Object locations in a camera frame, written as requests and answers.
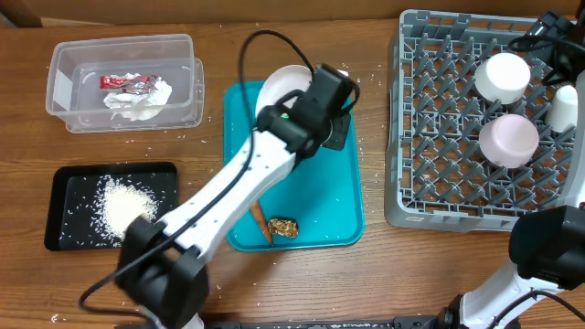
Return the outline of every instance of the wooden surface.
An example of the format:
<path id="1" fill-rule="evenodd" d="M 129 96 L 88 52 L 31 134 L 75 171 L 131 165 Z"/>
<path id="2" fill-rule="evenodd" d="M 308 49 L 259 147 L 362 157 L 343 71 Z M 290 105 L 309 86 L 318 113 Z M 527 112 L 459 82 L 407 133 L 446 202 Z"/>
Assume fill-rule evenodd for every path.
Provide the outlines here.
<path id="1" fill-rule="evenodd" d="M 164 23 L 298 22 L 398 18 L 406 9 L 500 16 L 575 16 L 579 0 L 26 0 L 39 17 L 113 25 Z"/>
<path id="2" fill-rule="evenodd" d="M 346 69 L 359 82 L 355 120 L 367 227 L 347 248 L 240 253 L 224 243 L 209 266 L 212 290 L 204 315 L 286 322 L 436 314 L 457 293 L 479 286 L 506 260 L 508 234 L 393 228 L 384 219 L 387 46 L 396 26 L 396 20 L 366 20 L 0 30 L 0 327 L 92 329 L 120 320 L 86 314 L 76 305 L 87 287 L 114 270 L 118 251 L 49 252 L 43 246 L 52 176 L 63 165 L 172 161 L 180 200 L 196 193 L 222 166 L 222 97 L 236 81 L 241 43 L 258 28 L 282 32 L 313 63 Z M 72 134 L 46 113 L 48 65 L 59 42 L 157 33 L 193 38 L 206 74 L 199 127 Z M 263 37 L 250 47 L 247 78 L 265 79 L 291 63 L 300 63 L 291 50 Z M 185 139 L 176 138 L 183 134 Z M 582 289 L 563 297 L 585 309 Z M 90 302 L 132 307 L 113 286 Z M 54 314 L 66 321 L 53 324 Z M 551 301 L 522 320 L 528 328 L 579 326 Z"/>

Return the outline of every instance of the teal tray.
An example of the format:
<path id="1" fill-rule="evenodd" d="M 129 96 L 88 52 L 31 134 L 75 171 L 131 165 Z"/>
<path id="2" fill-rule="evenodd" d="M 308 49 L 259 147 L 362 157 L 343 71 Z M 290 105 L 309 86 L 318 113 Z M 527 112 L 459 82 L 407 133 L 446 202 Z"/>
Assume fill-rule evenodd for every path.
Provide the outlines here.
<path id="1" fill-rule="evenodd" d="M 247 82 L 252 110 L 263 81 Z M 224 98 L 224 162 L 234 156 L 250 133 L 239 85 Z M 343 151 L 322 148 L 301 162 L 290 175 L 268 190 L 260 203 L 267 219 L 295 218 L 300 234 L 295 239 L 274 236 L 271 246 L 248 211 L 228 234 L 228 243 L 239 251 L 270 251 L 338 247 L 356 243 L 364 233 L 356 131 L 352 121 Z"/>

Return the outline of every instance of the black tray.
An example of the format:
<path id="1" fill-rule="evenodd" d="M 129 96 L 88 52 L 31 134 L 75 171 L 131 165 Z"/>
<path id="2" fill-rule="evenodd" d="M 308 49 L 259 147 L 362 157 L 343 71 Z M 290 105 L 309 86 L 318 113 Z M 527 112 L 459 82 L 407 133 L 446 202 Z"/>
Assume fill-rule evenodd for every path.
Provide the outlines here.
<path id="1" fill-rule="evenodd" d="M 169 162 L 143 164 L 80 165 L 60 168 L 53 177 L 50 205 L 48 207 L 45 247 L 51 251 L 75 249 L 118 248 L 120 239 L 104 239 L 93 228 L 90 206 L 97 190 L 98 181 L 104 175 L 116 178 L 122 175 L 126 185 L 136 188 L 150 187 L 153 197 L 161 202 L 156 218 L 176 206 L 177 173 Z"/>

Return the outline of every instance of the candy wrapper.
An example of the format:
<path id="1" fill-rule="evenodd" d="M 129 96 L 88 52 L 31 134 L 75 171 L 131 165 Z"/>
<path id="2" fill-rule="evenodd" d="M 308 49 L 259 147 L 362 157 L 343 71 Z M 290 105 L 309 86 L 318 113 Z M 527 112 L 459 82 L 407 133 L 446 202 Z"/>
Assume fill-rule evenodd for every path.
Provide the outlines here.
<path id="1" fill-rule="evenodd" d="M 109 91 L 103 103 L 109 109 L 123 109 L 132 107 L 148 107 L 147 109 L 133 109 L 132 111 L 115 111 L 112 119 L 120 114 L 123 118 L 149 120 L 154 118 L 166 105 L 173 88 L 161 77 L 155 75 L 141 76 L 127 73 L 124 76 L 102 76 L 100 89 Z"/>

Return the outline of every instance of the gray dish rack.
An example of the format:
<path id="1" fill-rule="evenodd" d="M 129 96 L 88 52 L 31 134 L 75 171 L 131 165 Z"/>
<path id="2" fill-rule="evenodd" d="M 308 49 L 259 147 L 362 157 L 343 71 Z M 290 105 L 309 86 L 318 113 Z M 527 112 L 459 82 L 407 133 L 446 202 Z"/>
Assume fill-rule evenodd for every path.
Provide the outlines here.
<path id="1" fill-rule="evenodd" d="M 468 232 L 512 229 L 518 216 L 553 207 L 569 173 L 574 129 L 544 123 L 559 86 L 540 81 L 550 68 L 526 54 L 531 81 L 514 104 L 485 102 L 474 90 L 482 61 L 507 51 L 535 19 L 407 10 L 388 48 L 390 133 L 385 216 L 397 227 Z M 490 164 L 480 129 L 507 113 L 538 129 L 531 161 L 517 169 Z"/>

